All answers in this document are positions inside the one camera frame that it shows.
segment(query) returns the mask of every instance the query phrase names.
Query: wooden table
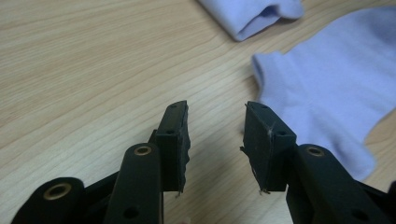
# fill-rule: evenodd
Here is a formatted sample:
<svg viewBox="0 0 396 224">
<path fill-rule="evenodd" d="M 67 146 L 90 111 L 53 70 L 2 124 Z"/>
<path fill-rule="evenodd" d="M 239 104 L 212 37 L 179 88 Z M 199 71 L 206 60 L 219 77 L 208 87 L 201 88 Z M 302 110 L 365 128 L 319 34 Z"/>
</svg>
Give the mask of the wooden table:
<svg viewBox="0 0 396 224">
<path fill-rule="evenodd" d="M 185 193 L 165 193 L 165 223 L 290 223 L 284 193 L 260 195 L 239 150 L 244 104 L 258 93 L 255 52 L 286 52 L 348 12 L 394 1 L 303 1 L 305 15 L 237 43 L 195 1 L 0 3 L 0 223 L 59 176 L 88 186 L 120 169 L 165 108 L 190 106 Z M 396 112 L 367 139 L 396 179 Z"/>
</svg>

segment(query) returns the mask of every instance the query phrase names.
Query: fabric fold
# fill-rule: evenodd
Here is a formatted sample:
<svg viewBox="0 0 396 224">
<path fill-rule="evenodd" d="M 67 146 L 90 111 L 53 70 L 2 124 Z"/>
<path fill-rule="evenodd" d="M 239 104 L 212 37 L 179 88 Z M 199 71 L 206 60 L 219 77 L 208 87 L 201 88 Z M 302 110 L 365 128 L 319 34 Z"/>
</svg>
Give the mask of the fabric fold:
<svg viewBox="0 0 396 224">
<path fill-rule="evenodd" d="M 300 0 L 198 0 L 236 41 L 274 24 L 279 18 L 299 19 Z"/>
</svg>

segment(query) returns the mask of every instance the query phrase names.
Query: black mechanical part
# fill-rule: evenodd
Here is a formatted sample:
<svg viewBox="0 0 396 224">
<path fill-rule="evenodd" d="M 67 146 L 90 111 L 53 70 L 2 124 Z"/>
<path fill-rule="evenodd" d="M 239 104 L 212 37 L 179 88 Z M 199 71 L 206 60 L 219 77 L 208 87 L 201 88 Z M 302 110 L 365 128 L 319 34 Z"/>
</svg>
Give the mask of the black mechanical part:
<svg viewBox="0 0 396 224">
<path fill-rule="evenodd" d="M 125 152 L 104 223 L 163 223 L 161 155 L 155 145 Z"/>
<path fill-rule="evenodd" d="M 187 119 L 186 101 L 169 105 L 148 143 L 127 150 L 120 172 L 85 189 L 75 178 L 54 179 L 32 194 L 12 223 L 99 224 L 105 218 L 106 223 L 163 223 L 163 191 L 182 192 L 186 183 Z M 63 193 L 61 189 L 67 194 L 43 200 L 51 188 L 52 194 Z"/>
<path fill-rule="evenodd" d="M 76 223 L 84 212 L 84 193 L 79 179 L 53 179 L 35 190 L 12 223 Z"/>
<path fill-rule="evenodd" d="M 244 147 L 252 172 L 262 191 L 285 191 L 281 174 L 284 160 L 295 147 L 296 134 L 274 111 L 259 103 L 248 102 Z"/>
<path fill-rule="evenodd" d="M 155 144 L 161 149 L 163 191 L 183 192 L 186 184 L 186 165 L 191 147 L 187 127 L 186 101 L 169 105 L 155 133 Z"/>
<path fill-rule="evenodd" d="M 241 148 L 261 190 L 284 191 L 289 185 L 287 203 L 294 223 L 394 222 L 395 187 L 388 194 L 364 188 L 329 150 L 298 147 L 295 140 L 268 106 L 247 103 L 245 147 Z"/>
</svg>

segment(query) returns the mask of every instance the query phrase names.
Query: light purple cloth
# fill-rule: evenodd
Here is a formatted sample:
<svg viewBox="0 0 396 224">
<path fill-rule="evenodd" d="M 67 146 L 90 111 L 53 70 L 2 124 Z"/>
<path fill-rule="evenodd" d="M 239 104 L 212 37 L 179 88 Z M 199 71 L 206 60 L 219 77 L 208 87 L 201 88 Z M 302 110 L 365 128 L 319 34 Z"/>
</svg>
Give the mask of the light purple cloth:
<svg viewBox="0 0 396 224">
<path fill-rule="evenodd" d="M 242 41 L 279 18 L 298 19 L 304 9 L 300 0 L 198 0 L 221 26 Z"/>
<path fill-rule="evenodd" d="M 326 147 L 356 179 L 374 170 L 364 138 L 396 107 L 396 7 L 350 13 L 285 55 L 252 61 L 259 101 L 299 145 Z"/>
</svg>

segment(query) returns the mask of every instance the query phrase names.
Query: screw hole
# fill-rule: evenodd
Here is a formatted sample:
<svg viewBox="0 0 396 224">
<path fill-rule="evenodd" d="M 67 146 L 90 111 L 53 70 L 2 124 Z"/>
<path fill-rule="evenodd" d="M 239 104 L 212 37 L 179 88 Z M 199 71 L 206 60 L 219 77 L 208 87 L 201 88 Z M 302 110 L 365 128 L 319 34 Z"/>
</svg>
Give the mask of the screw hole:
<svg viewBox="0 0 396 224">
<path fill-rule="evenodd" d="M 129 207 L 129 208 L 125 209 L 125 211 L 124 211 L 124 217 L 126 217 L 128 219 L 132 219 L 137 216 L 139 216 L 139 211 L 134 206 Z"/>
<path fill-rule="evenodd" d="M 308 153 L 311 154 L 312 156 L 316 156 L 316 157 L 322 157 L 324 156 L 324 151 L 320 148 L 316 148 L 316 147 L 309 147 L 307 149 Z"/>
<path fill-rule="evenodd" d="M 358 220 L 368 221 L 369 217 L 366 213 L 361 211 L 360 209 L 352 209 L 352 216 L 357 218 Z"/>
<path fill-rule="evenodd" d="M 60 183 L 47 189 L 43 197 L 48 201 L 57 200 L 65 196 L 71 189 L 72 186 L 69 183 Z"/>
</svg>

